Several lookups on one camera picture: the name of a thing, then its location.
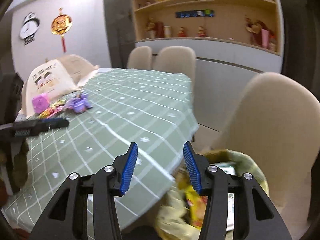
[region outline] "pink box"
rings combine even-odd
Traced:
[[[41,114],[50,105],[50,100],[47,93],[42,93],[41,95],[35,96],[32,99],[33,109],[36,114]]]

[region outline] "red figurine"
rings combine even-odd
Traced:
[[[207,34],[205,33],[205,29],[200,26],[199,29],[198,29],[198,37],[206,37]]]
[[[184,27],[180,27],[178,37],[186,37],[186,33],[184,31]]]

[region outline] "chair backrest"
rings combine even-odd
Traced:
[[[249,155],[265,174],[270,198],[284,207],[320,148],[320,103],[303,86],[277,73],[254,77],[212,148]]]
[[[150,70],[152,65],[152,49],[147,46],[137,47],[131,51],[127,68]]]
[[[156,57],[153,69],[168,73],[183,73],[191,79],[192,86],[194,86],[196,78],[196,53],[188,47],[166,47]]]

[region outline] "shelving unit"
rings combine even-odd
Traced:
[[[143,6],[147,1],[153,3]],[[277,51],[274,54],[280,53],[283,34],[276,0],[132,0],[132,3],[137,42],[148,38],[146,24],[149,18],[153,18],[155,22],[171,26],[173,38],[177,38],[179,28],[184,27],[187,36],[196,39],[198,27],[204,26],[208,36],[206,39],[241,44],[274,53],[251,44],[251,35],[245,29],[245,17],[249,17],[253,21],[264,22],[276,34]],[[215,17],[175,17],[177,11],[204,9],[214,10]]]

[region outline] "clock face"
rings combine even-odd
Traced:
[[[36,33],[36,31],[39,28],[39,20],[34,18],[31,20],[28,20],[21,28],[20,30],[20,38],[25,39],[33,34]]]

